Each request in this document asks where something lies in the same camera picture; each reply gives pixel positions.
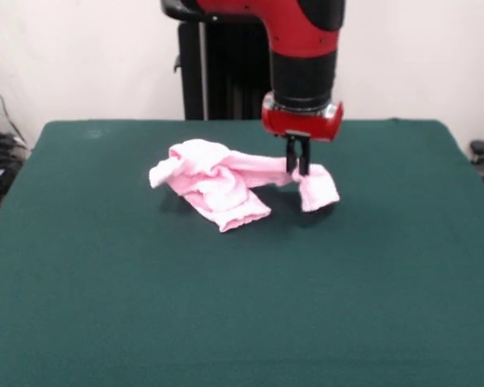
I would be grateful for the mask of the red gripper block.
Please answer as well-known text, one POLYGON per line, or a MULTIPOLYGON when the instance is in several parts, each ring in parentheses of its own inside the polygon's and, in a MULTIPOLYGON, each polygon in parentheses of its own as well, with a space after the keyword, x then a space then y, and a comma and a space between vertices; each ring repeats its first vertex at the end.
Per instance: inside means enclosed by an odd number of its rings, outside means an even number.
POLYGON ((279 106, 273 92, 263 99, 261 119, 264 129, 276 136, 286 136, 286 172, 292 174, 297 167, 303 177, 310 173, 310 139, 331 142, 337 136, 344 116, 342 102, 330 102, 321 110, 299 112, 279 106), (292 136, 299 136, 302 153, 298 159, 292 136))

